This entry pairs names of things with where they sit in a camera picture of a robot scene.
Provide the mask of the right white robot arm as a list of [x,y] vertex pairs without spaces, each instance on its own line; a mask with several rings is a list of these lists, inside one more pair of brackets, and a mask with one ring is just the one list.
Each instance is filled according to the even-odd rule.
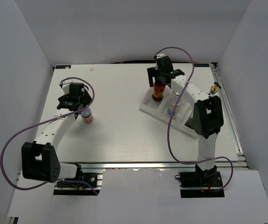
[[217,172],[215,145],[224,124],[221,99],[213,91],[204,93],[192,84],[182,70],[174,69],[171,59],[165,54],[156,55],[154,61],[155,66],[147,70],[153,100],[162,100],[165,88],[169,87],[178,94],[176,105],[184,99],[193,107],[192,129],[199,140],[195,180],[198,185],[206,186]]

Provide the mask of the small red white lid jar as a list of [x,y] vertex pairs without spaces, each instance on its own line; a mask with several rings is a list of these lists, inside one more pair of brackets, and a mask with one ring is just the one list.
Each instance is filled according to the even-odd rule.
[[86,110],[83,110],[83,111],[81,112],[81,117],[82,117],[83,121],[84,121],[86,124],[90,124],[90,123],[92,123],[93,120],[94,120],[94,117],[93,117],[93,114],[92,114],[90,108],[87,108]]

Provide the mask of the blue label silver lid jar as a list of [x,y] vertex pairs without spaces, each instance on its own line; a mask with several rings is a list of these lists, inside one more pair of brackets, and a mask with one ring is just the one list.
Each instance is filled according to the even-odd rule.
[[181,101],[179,101],[178,103],[176,103],[178,100],[178,97],[171,97],[169,104],[168,104],[168,108],[167,108],[167,114],[169,116],[175,116],[176,111],[173,111],[174,108],[178,108],[179,106],[181,106]]

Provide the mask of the red lid sauce jar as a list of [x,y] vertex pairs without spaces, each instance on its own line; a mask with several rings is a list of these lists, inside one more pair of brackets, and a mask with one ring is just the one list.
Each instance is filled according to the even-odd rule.
[[158,84],[157,82],[155,82],[153,86],[152,99],[157,102],[161,101],[164,97],[164,90],[164,84]]

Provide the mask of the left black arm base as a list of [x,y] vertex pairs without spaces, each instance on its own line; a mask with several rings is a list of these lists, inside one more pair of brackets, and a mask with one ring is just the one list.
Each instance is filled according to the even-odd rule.
[[73,178],[62,178],[55,182],[55,196],[97,196],[102,185],[102,175],[96,171],[86,171],[80,164]]

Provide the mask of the clear liquid glass bottle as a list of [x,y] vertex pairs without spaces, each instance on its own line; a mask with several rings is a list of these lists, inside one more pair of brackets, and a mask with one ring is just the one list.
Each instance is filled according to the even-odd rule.
[[221,89],[221,86],[218,82],[214,82],[214,85],[211,86],[209,94],[214,95]]

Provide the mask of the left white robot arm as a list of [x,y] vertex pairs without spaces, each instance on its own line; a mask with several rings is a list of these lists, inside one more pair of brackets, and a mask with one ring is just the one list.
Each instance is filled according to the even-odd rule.
[[56,150],[68,128],[76,121],[79,110],[92,98],[83,83],[69,83],[63,87],[64,95],[58,98],[55,120],[33,142],[21,148],[22,175],[25,179],[54,183],[67,179],[72,186],[79,186],[83,174],[75,164],[59,162]]

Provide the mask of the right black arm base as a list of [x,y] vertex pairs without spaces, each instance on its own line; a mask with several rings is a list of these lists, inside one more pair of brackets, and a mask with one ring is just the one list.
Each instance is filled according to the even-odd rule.
[[225,197],[223,181],[220,172],[215,176],[209,177],[204,182],[197,178],[195,172],[180,172],[175,175],[179,181],[181,198],[222,198]]

